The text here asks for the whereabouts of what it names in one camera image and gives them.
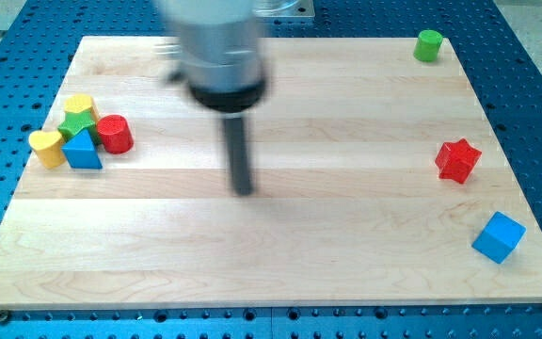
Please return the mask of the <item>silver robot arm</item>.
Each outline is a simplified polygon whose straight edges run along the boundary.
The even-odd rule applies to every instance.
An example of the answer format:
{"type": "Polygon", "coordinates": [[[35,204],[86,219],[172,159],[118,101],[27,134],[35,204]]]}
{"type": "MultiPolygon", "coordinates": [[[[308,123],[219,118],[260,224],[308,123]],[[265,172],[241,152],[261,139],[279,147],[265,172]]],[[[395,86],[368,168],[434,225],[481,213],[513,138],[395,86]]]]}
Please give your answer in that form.
{"type": "Polygon", "coordinates": [[[266,74],[252,0],[160,0],[156,6],[178,39],[181,70],[197,102],[236,113],[261,100],[266,74]]]}

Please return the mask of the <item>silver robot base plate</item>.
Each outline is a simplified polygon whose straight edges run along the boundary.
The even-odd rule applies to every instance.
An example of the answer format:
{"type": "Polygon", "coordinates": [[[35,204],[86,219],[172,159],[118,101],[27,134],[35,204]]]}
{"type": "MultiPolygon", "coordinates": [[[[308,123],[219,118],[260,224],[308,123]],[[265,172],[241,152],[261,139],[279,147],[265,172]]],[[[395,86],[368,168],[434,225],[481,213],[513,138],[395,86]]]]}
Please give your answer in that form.
{"type": "Polygon", "coordinates": [[[254,11],[264,18],[312,18],[313,0],[255,0],[254,11]]]}

